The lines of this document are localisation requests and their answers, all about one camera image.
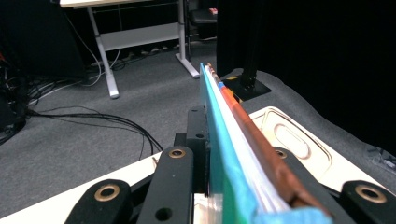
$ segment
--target black curtain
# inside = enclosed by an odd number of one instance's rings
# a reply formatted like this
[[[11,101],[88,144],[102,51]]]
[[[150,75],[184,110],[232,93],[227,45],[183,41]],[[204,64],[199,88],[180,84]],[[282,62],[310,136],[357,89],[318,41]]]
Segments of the black curtain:
[[[248,41],[255,4],[219,0],[219,75],[243,68],[248,45],[260,46],[259,70],[280,78],[324,118],[396,154],[395,3],[268,1],[260,45]]]

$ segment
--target black chair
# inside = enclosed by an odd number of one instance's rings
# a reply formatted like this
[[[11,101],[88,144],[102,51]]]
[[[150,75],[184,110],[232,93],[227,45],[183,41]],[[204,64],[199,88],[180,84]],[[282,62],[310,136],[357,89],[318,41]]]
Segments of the black chair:
[[[218,15],[210,11],[210,8],[217,8],[217,2],[217,0],[198,0],[198,8],[190,10],[190,0],[184,0],[184,24],[187,38],[187,59],[189,61],[191,61],[190,24],[197,27],[200,37],[204,38],[205,28],[213,30],[213,27],[217,26]]]

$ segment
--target gray carpet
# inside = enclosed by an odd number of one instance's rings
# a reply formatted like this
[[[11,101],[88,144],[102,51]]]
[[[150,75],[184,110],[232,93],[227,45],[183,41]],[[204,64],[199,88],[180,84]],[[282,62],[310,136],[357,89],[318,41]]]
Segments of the gray carpet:
[[[193,43],[192,64],[216,65],[216,42]],[[115,72],[120,98],[110,100],[102,78],[92,87],[75,85],[42,99],[35,111],[80,105],[101,113],[130,119],[144,127],[164,147],[175,133],[185,132],[187,111],[199,102],[199,80],[193,79],[175,57],[177,50],[163,51],[131,63]],[[371,146],[322,118],[308,102],[271,75],[258,80],[272,90],[243,103],[248,113],[273,105],[286,112],[357,164],[377,181],[396,192],[395,176],[368,162],[363,152]],[[88,112],[82,108],[51,113]],[[100,125],[97,120],[74,119]],[[101,175],[139,160],[139,134],[118,129],[84,126],[55,119],[30,118],[23,130],[0,149],[0,217],[39,203]],[[142,157],[150,154],[143,145]]]

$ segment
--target desk frame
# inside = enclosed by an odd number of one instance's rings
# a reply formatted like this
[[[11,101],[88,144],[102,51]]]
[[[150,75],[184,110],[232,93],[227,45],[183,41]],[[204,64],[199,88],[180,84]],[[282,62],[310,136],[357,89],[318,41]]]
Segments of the desk frame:
[[[121,3],[133,3],[138,2],[134,0],[119,0],[119,1],[88,1],[75,4],[65,4],[61,2],[61,7],[85,7],[88,10],[90,16],[92,29],[95,34],[96,44],[99,48],[99,52],[102,58],[103,65],[105,67],[106,82],[108,92],[111,99],[117,99],[120,97],[120,93],[117,87],[116,79],[114,78],[113,71],[110,68],[106,51],[112,49],[123,49],[133,46],[139,46],[143,44],[157,43],[166,40],[177,39],[179,40],[179,53],[176,54],[178,60],[183,64],[187,71],[192,77],[198,78],[199,72],[190,64],[186,59],[186,41],[185,41],[185,26],[184,26],[184,3],[182,0],[178,0],[178,22],[169,23],[158,26],[150,26],[140,29],[126,30],[113,32],[108,34],[100,34],[96,25],[94,17],[93,7],[99,7],[103,5],[116,5]]]

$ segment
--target white desk leg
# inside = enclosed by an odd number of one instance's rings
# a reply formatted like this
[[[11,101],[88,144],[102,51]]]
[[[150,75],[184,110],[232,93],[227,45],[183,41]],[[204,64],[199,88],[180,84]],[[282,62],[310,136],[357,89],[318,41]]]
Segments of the white desk leg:
[[[105,67],[108,92],[110,93],[111,99],[117,99],[120,96],[119,90],[117,89],[117,83],[116,80],[114,79],[113,71],[111,71],[110,66],[108,65],[105,48],[103,47],[102,39],[100,37],[98,28],[96,26],[95,17],[93,16],[92,9],[90,7],[88,7],[87,9],[88,9],[88,14],[90,15],[93,32],[95,33],[96,43],[98,45],[99,52],[102,57],[103,66]]]
[[[186,35],[184,33],[184,3],[183,0],[178,1],[178,43],[180,53],[176,54],[178,60],[186,67],[187,71],[193,78],[199,77],[199,72],[186,59]]]

